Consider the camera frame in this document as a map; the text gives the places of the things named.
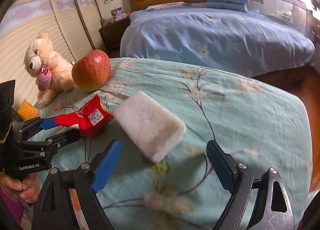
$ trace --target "red apple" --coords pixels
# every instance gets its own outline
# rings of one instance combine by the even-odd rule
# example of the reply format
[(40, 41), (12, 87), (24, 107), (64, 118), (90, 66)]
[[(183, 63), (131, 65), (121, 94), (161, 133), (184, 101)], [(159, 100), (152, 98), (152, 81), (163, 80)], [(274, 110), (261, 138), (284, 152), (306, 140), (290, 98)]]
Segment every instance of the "red apple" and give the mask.
[(94, 50), (74, 64), (71, 74), (80, 89), (93, 92), (107, 83), (110, 69), (108, 55), (101, 50)]

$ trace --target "purple sleeve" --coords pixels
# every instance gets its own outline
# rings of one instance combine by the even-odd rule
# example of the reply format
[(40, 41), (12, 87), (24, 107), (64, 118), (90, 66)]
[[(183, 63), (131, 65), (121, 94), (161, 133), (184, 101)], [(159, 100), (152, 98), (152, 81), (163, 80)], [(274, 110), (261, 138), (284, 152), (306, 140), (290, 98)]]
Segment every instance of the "purple sleeve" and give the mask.
[(23, 217), (23, 206), (20, 204), (20, 202), (12, 201), (0, 188), (0, 195), (6, 204), (7, 208), (9, 209), (10, 213), (18, 223), (18, 225), (21, 224), (21, 219)]

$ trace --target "blue gripper pad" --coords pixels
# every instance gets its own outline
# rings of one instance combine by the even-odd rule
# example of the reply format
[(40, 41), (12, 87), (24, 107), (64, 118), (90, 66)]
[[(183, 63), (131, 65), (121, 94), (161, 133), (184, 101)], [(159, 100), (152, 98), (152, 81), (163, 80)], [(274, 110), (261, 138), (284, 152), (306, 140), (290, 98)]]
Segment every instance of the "blue gripper pad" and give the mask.
[(106, 156), (103, 157), (101, 163), (94, 173), (92, 191), (95, 194), (106, 186), (106, 183), (119, 159), (119, 156), (120, 142), (116, 140)]
[(228, 153), (224, 153), (216, 141), (207, 144), (207, 156), (214, 168), (222, 187), (233, 194), (236, 190), (236, 161)]
[(40, 123), (40, 128), (44, 130), (49, 130), (58, 126), (60, 125), (55, 123), (55, 117), (45, 119), (42, 123)]

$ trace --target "bed sheet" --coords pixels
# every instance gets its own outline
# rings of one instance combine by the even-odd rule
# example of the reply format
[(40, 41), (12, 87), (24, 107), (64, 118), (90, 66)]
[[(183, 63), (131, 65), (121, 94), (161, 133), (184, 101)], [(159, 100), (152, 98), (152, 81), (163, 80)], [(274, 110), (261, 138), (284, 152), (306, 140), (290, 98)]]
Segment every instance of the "bed sheet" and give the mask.
[(168, 60), (255, 77), (314, 65), (316, 52), (303, 34), (264, 15), (202, 3), (133, 12), (120, 57)]
[[(312, 145), (306, 109), (296, 96), (240, 75), (183, 63), (120, 58), (111, 59), (111, 65), (112, 77), (103, 88), (91, 94), (79, 88), (60, 93), (40, 116), (72, 112), (95, 94), (112, 111), (143, 90), (187, 126), (182, 142), (157, 164), (143, 158), (115, 121), (99, 136), (81, 138), (58, 150), (52, 165), (67, 170), (90, 161), (111, 139), (121, 142), (119, 161), (98, 193), (116, 230), (212, 229), (230, 194), (222, 188), (210, 163), (206, 166), (206, 144), (213, 138), (208, 121), (221, 148), (237, 162), (259, 172), (278, 169), (295, 222), (301, 220), (311, 179)], [(33, 139), (43, 140), (64, 130), (42, 131)], [(39, 173), (40, 185), (47, 173)], [(172, 198), (173, 206), (178, 207), (174, 216), (140, 207), (141, 198), (153, 191)], [(256, 191), (252, 193), (240, 229), (249, 221)], [(86, 229), (73, 190), (71, 197), (81, 228)], [(134, 200), (112, 205), (130, 199)]]

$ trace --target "silver bolt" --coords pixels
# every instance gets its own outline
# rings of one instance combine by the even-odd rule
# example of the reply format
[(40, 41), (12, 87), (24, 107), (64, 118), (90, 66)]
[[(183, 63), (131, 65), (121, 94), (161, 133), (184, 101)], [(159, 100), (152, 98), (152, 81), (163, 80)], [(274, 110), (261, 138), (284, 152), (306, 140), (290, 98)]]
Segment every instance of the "silver bolt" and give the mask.
[(58, 172), (58, 169), (57, 168), (53, 168), (52, 170), (50, 170), (50, 173), (51, 174), (56, 174)]
[(270, 168), (269, 170), (270, 170), (270, 172), (272, 174), (277, 174), (278, 173), (278, 171), (275, 168)]
[(241, 162), (241, 163), (238, 164), (238, 167), (240, 169), (246, 169), (248, 166), (247, 166), (247, 164)]
[(89, 163), (81, 164), (81, 169), (88, 169), (90, 167)]

